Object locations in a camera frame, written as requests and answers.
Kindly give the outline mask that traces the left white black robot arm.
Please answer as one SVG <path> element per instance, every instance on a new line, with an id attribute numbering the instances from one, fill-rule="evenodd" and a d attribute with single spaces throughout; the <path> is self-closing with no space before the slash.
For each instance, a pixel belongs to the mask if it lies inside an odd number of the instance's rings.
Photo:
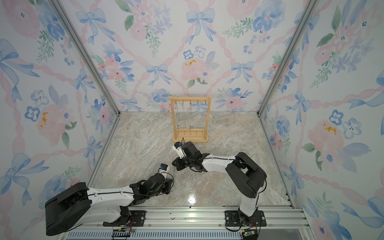
<path id="1" fill-rule="evenodd" d="M 95 189 L 84 182 L 77 183 L 45 203 L 46 235 L 59 235 L 92 223 L 126 226 L 133 218 L 130 206 L 169 194 L 173 186 L 174 178 L 167 172 L 115 189 Z"/>

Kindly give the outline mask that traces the wooden jewelry display stand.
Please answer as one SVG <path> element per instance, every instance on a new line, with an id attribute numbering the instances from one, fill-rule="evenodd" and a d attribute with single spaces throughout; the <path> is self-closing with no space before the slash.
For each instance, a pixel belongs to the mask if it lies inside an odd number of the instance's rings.
<path id="1" fill-rule="evenodd" d="M 173 124 L 173 141 L 192 141 L 195 143 L 207 143 L 208 127 L 211 113 L 212 97 L 175 97 L 170 96 L 170 106 Z M 205 123 L 202 128 L 193 125 L 193 117 L 200 112 L 203 105 L 206 111 Z"/>

